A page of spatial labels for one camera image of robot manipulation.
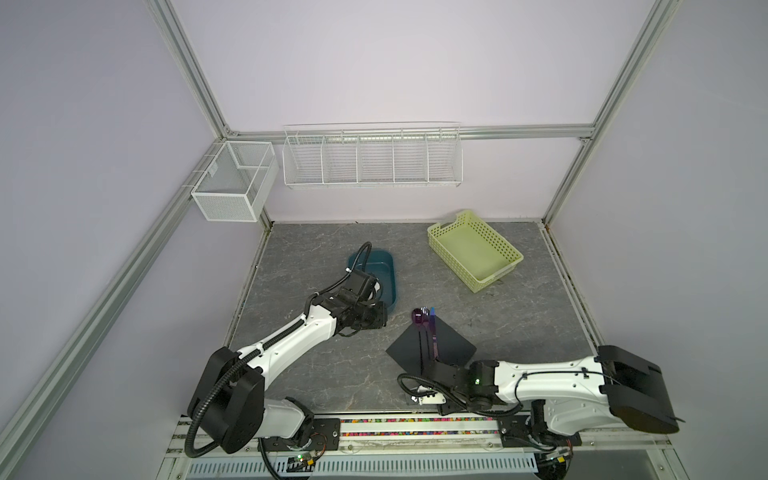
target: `wire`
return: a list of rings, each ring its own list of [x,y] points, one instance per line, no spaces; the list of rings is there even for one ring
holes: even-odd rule
[[[560,458],[563,458],[563,461],[565,462],[565,471],[568,471],[568,468],[571,465],[571,460],[574,458],[574,446],[571,444],[571,439],[566,438],[565,441],[568,443],[568,452],[565,455],[559,455],[554,458],[550,458],[549,460],[545,462],[537,462],[536,466],[539,468],[545,467],[547,465],[557,465],[561,464]]]
[[[419,384],[429,387],[430,389],[443,394],[443,396],[446,397],[448,400],[451,400],[452,402],[457,403],[460,406],[464,407],[464,410],[466,410],[467,412],[476,413],[477,415],[484,415],[492,419],[500,419],[503,417],[514,415],[515,413],[519,412],[522,408],[522,406],[516,405],[509,410],[471,410],[470,408],[468,408],[467,402],[465,400],[460,399],[454,392],[452,392],[448,387],[444,386],[443,384],[435,382],[434,380],[431,380],[431,379],[426,379],[421,376],[411,375],[410,373],[401,373],[400,375],[397,376],[397,384],[400,385],[400,388],[405,393],[408,393],[410,396],[421,397],[421,396],[429,395],[430,392],[419,392],[418,390],[410,389],[406,386],[404,380],[415,380],[416,382],[419,382]]]
[[[291,323],[291,325],[283,330],[282,332],[278,333],[274,337],[270,338],[264,344],[261,346],[262,351],[259,353],[266,352],[270,348],[272,348],[273,345],[278,343],[280,340],[286,338],[288,335],[290,335],[293,332],[296,332],[301,326],[303,326],[305,321],[303,319],[298,319],[296,322]]]
[[[204,447],[202,447],[201,449],[194,448],[194,440],[195,440],[195,437],[197,437],[197,430],[200,428],[200,424],[203,423],[203,417],[205,416],[205,412],[208,411],[210,404],[216,398],[216,396],[219,395],[219,392],[221,392],[224,386],[229,383],[230,379],[232,379],[232,377],[234,377],[235,374],[238,373],[240,369],[243,368],[243,366],[245,366],[248,362],[256,358],[259,354],[261,354],[261,350],[255,349],[251,353],[245,355],[242,359],[237,360],[234,363],[234,365],[232,365],[232,368],[227,370],[227,372],[225,372],[221,376],[221,378],[219,378],[218,381],[214,383],[214,386],[213,388],[210,389],[210,391],[208,392],[208,395],[197,406],[197,408],[192,414],[192,422],[190,423],[190,428],[187,431],[187,437],[184,440],[184,453],[186,453],[188,457],[190,458],[200,457],[210,452],[211,450],[215,449],[217,446],[219,446],[218,442],[214,440],[208,445],[205,445]]]
[[[523,379],[527,379],[531,375],[541,375],[542,373],[576,373],[577,375],[581,375],[582,373],[589,373],[591,375],[603,376],[603,377],[611,380],[612,382],[618,383],[619,385],[621,385],[614,377],[612,377],[610,375],[606,375],[606,374],[601,373],[601,372],[592,372],[591,370],[581,370],[579,372],[577,372],[575,370],[547,370],[545,372],[523,372],[522,375],[520,375],[520,378],[518,379],[518,381],[515,382],[515,391],[514,391],[515,401],[518,403],[519,406],[522,407],[522,402],[518,398],[518,386],[520,385],[520,381],[522,381]]]
[[[320,295],[323,295],[324,293],[328,293],[331,290],[334,290],[338,286],[340,286],[342,283],[346,282],[346,279],[349,278],[349,275],[352,273],[352,270],[355,269],[355,266],[357,265],[357,260],[360,258],[360,255],[362,255],[362,252],[366,252],[366,257],[362,260],[362,271],[366,271],[366,266],[368,265],[368,256],[371,253],[372,244],[370,242],[365,242],[363,245],[360,246],[359,249],[357,249],[357,253],[355,254],[355,259],[352,263],[352,268],[349,269],[347,273],[344,274],[343,277],[338,279],[336,282],[333,283],[331,286],[327,286],[324,289],[321,289],[318,292],[313,293],[312,295],[308,296],[306,299],[306,302],[304,303],[304,316],[309,317],[310,316],[310,307],[312,306],[312,301],[317,298]]]
[[[536,445],[535,443],[533,443],[533,442],[531,442],[529,440],[520,439],[519,437],[515,437],[515,441],[516,442],[523,442],[526,445],[528,445],[529,447],[531,447],[532,449],[537,449],[539,452],[544,452],[544,453],[554,452],[555,450],[558,449],[557,446],[553,446],[553,447],[550,447],[550,448],[546,449],[546,448],[544,448],[544,447],[542,447],[540,445]]]
[[[328,445],[328,437],[326,437],[326,435],[324,433],[314,432],[312,435],[310,435],[310,438],[312,438],[315,435],[319,435],[319,436],[323,437],[323,450],[318,454],[317,457],[313,457],[313,460],[315,462],[317,462],[318,458],[322,457],[323,453],[326,452],[326,446]]]
[[[266,456],[266,446],[264,445],[264,439],[259,438],[259,451],[261,452],[261,459],[264,462],[264,466],[266,467],[266,470],[272,475],[272,478],[275,480],[284,480],[283,477],[277,474],[277,471],[272,466],[272,463]]]
[[[370,300],[363,300],[362,302],[359,302],[360,305],[374,306],[379,302],[379,300],[382,299],[382,296],[384,296],[384,288],[381,286],[381,283],[379,283],[378,279],[376,279],[376,283],[379,284],[379,289],[376,291],[376,295],[374,295]]]

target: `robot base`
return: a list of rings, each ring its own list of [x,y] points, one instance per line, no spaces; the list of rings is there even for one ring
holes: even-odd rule
[[[302,448],[299,445],[292,445],[289,439],[282,439],[280,437],[269,437],[264,439],[264,446],[268,452],[295,452],[305,450],[317,450],[318,452],[323,449],[323,443],[326,443],[326,452],[329,450],[339,449],[339,429],[341,428],[340,419],[313,419],[312,420],[312,433],[310,433],[311,445]]]

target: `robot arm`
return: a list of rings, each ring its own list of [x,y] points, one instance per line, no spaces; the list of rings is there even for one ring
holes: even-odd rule
[[[411,390],[404,379],[420,385]],[[504,405],[497,417],[509,417],[530,402],[530,421],[516,432],[524,442],[530,437],[563,445],[581,430],[606,427],[679,430],[659,367],[616,346],[600,346],[597,356],[534,365],[480,360],[463,369],[434,359],[423,377],[402,374],[398,381],[420,403],[437,403],[442,414],[494,416],[492,407]]]
[[[295,399],[265,399],[264,391],[318,343],[337,333],[351,336],[386,325],[386,308],[378,298],[381,286],[365,272],[370,249],[371,244],[364,243],[353,263],[357,267],[366,252],[359,270],[347,269],[341,280],[311,295],[292,322],[237,352],[227,347],[214,352],[187,408],[192,419],[184,443],[188,456],[199,457],[217,446],[234,453],[254,436],[277,436],[299,447],[309,441],[313,414]],[[343,333],[346,328],[352,332]],[[202,449],[194,447],[198,428],[213,439]]]
[[[354,266],[366,249],[370,243],[360,248]],[[264,391],[318,343],[386,325],[381,286],[365,272],[367,256],[360,270],[347,269],[341,280],[311,295],[304,312],[275,333],[237,352],[222,347],[211,356],[187,409],[188,456],[219,445],[234,453],[254,436],[307,445],[313,414],[295,399],[265,399]],[[350,334],[343,333],[347,328]],[[406,379],[419,385],[410,389]],[[432,358],[421,376],[404,373],[398,382],[420,403],[437,404],[441,415],[468,411],[508,421],[530,402],[530,418],[510,434],[524,445],[532,439],[557,447],[583,429],[622,424],[643,432],[678,431],[659,367],[615,346],[599,347],[597,357],[538,365],[480,360],[463,368]],[[194,447],[199,428],[213,439],[202,449]]]

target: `white wire shelf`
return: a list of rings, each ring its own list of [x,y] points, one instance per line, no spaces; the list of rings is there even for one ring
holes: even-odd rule
[[[352,129],[304,135],[286,127],[283,174],[291,188],[421,187],[462,182],[462,143],[457,124],[402,127],[379,124],[364,134]]]
[[[192,197],[210,221],[257,222],[279,169],[270,142],[225,141]]]

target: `mounting plate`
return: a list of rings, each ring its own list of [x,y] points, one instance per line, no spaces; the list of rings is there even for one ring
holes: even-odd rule
[[[509,417],[502,417],[498,422],[498,436],[502,439],[502,447],[516,448],[530,446],[528,436],[531,434],[531,426],[528,424],[530,415],[528,412],[522,412],[517,415],[511,415]],[[566,446],[566,437],[559,435],[552,435],[552,443],[559,446]],[[574,447],[581,446],[581,436],[577,433],[568,437],[571,440],[571,445]]]
[[[312,433],[322,433],[328,439],[326,443],[326,452],[329,450],[339,449],[339,437],[341,435],[341,420],[340,419],[314,419],[312,421]],[[264,445],[268,452],[305,452],[307,450],[322,450],[323,442],[325,439],[321,435],[313,435],[310,437],[312,443],[306,448],[296,449],[292,445],[289,447],[285,439],[280,437],[269,437],[264,439]]]

